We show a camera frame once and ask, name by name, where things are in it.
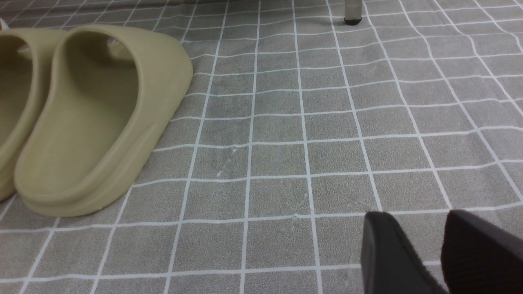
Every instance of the gray tiled floor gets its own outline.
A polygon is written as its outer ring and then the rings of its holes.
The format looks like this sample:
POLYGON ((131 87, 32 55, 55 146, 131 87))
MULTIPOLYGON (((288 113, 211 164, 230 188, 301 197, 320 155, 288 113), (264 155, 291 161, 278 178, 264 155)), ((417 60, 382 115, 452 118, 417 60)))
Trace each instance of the gray tiled floor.
POLYGON ((0 292, 361 293, 369 210, 440 281, 449 209, 523 236, 523 2, 343 3, 0 0, 13 28, 165 33, 195 73, 113 205, 0 203, 0 292))

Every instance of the rubber foot cap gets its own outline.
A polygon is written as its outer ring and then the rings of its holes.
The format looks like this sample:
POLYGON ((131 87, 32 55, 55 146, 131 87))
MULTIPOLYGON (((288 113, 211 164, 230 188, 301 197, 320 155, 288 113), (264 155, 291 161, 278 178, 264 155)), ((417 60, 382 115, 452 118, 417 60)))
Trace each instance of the rubber foot cap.
POLYGON ((360 19, 351 19, 351 20, 347 20, 347 19, 344 18, 344 20, 345 20, 345 23, 346 23, 346 24, 348 24, 348 25, 350 25, 350 26, 355 26, 355 25, 359 24, 359 23, 361 22, 362 19, 360 18, 360 19))

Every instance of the slide sandal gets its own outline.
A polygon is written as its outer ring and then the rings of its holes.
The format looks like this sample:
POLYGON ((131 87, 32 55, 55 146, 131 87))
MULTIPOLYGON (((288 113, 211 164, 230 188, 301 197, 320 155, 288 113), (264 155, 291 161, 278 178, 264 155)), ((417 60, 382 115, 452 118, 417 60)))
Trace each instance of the slide sandal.
POLYGON ((26 206, 73 217, 116 201, 191 79, 189 56, 169 36, 109 25, 68 32, 54 52, 49 98, 15 168, 26 206))
POLYGON ((53 51, 65 33, 0 30, 0 200, 15 192, 15 164, 46 102, 53 51))
POLYGON ((455 294, 523 293, 523 240, 470 212, 451 210, 441 268, 455 294))
POLYGON ((400 224, 386 212, 367 212, 361 272, 365 294, 447 294, 419 259, 400 224))

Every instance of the gray mat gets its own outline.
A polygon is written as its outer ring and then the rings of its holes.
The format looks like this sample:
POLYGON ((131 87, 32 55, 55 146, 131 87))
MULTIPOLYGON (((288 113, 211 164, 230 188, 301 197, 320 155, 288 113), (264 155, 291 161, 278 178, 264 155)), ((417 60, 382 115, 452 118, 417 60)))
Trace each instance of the gray mat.
POLYGON ((366 211, 441 280, 446 212, 523 237, 523 0, 0 1, 11 27, 171 35, 195 75, 90 216, 0 203, 1 293, 361 293, 366 211))

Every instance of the beige slide sandal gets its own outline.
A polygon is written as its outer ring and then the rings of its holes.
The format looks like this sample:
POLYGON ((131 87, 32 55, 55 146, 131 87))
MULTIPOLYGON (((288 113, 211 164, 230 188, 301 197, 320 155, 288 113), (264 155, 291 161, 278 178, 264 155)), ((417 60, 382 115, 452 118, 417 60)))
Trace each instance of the beige slide sandal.
POLYGON ((71 217, 116 201, 191 79, 189 56, 169 36, 107 25, 67 33, 54 52, 47 103, 16 164, 26 206, 71 217))
POLYGON ((65 33, 0 31, 0 200, 15 192, 16 160, 46 102, 54 47, 65 33))

